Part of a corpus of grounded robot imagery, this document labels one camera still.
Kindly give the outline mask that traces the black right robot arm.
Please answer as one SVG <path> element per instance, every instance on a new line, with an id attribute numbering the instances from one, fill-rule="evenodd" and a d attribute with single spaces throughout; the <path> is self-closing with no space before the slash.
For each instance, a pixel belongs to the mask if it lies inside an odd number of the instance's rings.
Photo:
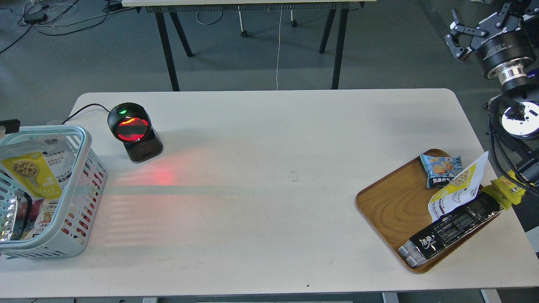
<path id="1" fill-rule="evenodd" d="M 526 17 L 538 14 L 537 0 L 505 0 L 500 10 L 469 27 L 460 12 L 452 10 L 453 22 L 446 44 L 454 58 L 475 54 L 486 79 L 497 79 L 501 94 L 487 105 L 491 157 L 498 169 L 501 155 L 510 168 L 504 175 L 531 195 L 538 195 L 538 149 L 526 140 L 538 139 L 538 80 L 526 69 L 537 56 L 524 28 Z"/>

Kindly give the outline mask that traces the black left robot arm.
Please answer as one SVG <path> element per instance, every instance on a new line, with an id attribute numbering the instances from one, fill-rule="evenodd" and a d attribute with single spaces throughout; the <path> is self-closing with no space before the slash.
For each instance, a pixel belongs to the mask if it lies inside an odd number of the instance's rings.
<path id="1" fill-rule="evenodd" d="M 0 134 L 17 133 L 19 132 L 21 121 L 18 119 L 2 120 L 0 121 Z"/>

